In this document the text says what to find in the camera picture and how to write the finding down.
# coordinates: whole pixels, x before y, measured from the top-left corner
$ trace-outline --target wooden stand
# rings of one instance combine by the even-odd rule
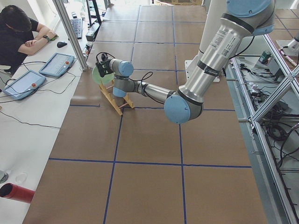
[[[128,93],[126,94],[124,98],[124,100],[126,101],[125,104],[118,106],[115,102],[115,100],[111,97],[111,94],[108,92],[109,89],[111,89],[113,87],[114,84],[114,80],[111,81],[112,85],[109,87],[106,87],[103,85],[103,83],[99,84],[99,87],[101,89],[101,92],[104,94],[104,96],[107,98],[107,100],[110,102],[110,104],[114,107],[114,109],[116,110],[116,112],[122,116],[122,112],[121,112],[121,108],[124,107],[125,105],[129,105],[131,108],[134,108],[134,104],[133,102],[130,100]]]

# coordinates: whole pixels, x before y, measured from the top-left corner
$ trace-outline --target table surface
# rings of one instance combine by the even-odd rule
[[[83,33],[86,33],[87,25],[84,26],[83,29]],[[56,33],[59,37],[55,41],[47,44],[35,55],[28,56],[24,62],[46,62],[56,52],[74,55],[76,57],[61,22],[56,28]],[[56,46],[58,41],[66,41],[68,44],[62,48],[58,48]],[[88,43],[85,36],[78,42],[81,49],[84,49]],[[43,63],[26,64],[28,69],[36,72],[38,72],[42,66]],[[26,67],[21,66],[13,78],[18,78],[24,74],[27,71]],[[55,81],[53,81],[54,78],[47,77],[45,83],[53,82],[39,89],[52,90],[57,93],[61,93],[65,90],[61,94],[51,91],[38,91],[24,100],[2,103],[13,99],[4,97],[5,94],[1,93],[1,112],[13,116],[22,122],[60,128],[81,73],[82,69],[80,64],[76,61],[69,70],[69,73],[64,74]],[[35,190],[42,176],[59,129],[21,124],[3,114],[0,114],[0,123],[2,127],[0,129],[0,169],[9,173],[7,182]],[[29,204],[1,199],[0,207],[1,223],[17,224],[22,223]]]

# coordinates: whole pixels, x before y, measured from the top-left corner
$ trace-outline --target red pipe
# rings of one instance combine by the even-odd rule
[[[0,197],[31,203],[35,191],[12,184],[4,184],[0,188]]]

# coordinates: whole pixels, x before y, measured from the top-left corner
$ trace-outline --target blue joint cap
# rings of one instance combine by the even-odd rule
[[[258,28],[255,29],[255,31],[252,33],[251,36],[259,36],[259,35],[264,35],[264,34],[268,34],[271,33],[274,29],[274,24],[267,26],[267,27],[262,27],[262,28]]]
[[[227,0],[228,11],[236,17],[246,18],[259,14],[266,9],[271,0]]]
[[[168,97],[164,104],[166,117],[175,124],[182,124],[190,119],[190,107],[179,95]]]
[[[125,97],[126,94],[127,93],[125,91],[113,87],[113,95],[115,95],[116,97]]]
[[[118,66],[118,69],[121,75],[123,75],[124,77],[129,77],[134,71],[133,65],[127,61],[121,61]]]

